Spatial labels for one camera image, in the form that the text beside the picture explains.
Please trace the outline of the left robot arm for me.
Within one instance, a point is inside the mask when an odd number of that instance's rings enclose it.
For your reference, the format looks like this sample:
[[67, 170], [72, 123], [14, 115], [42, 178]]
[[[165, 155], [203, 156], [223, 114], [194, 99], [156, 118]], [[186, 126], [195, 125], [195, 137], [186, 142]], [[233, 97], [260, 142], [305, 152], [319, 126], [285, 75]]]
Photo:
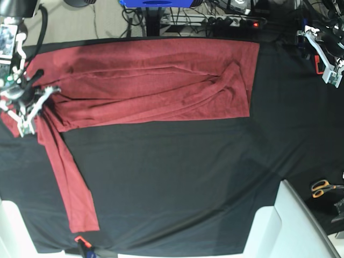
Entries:
[[301, 1], [303, 17], [296, 33], [304, 56], [314, 60], [316, 74], [338, 88], [343, 81], [343, 1]]

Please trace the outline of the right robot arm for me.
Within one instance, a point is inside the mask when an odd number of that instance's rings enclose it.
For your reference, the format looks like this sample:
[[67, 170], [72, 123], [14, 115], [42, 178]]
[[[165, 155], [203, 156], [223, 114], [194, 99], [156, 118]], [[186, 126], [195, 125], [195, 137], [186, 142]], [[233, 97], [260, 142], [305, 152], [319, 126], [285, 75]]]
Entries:
[[[23, 50], [28, 30], [24, 20], [42, 14], [36, 49], [28, 57]], [[1, 111], [17, 124], [21, 137], [35, 133], [34, 119], [50, 95], [60, 92], [58, 86], [34, 87], [44, 74], [42, 69], [27, 77], [26, 72], [42, 46], [48, 13], [39, 1], [1, 1]]]

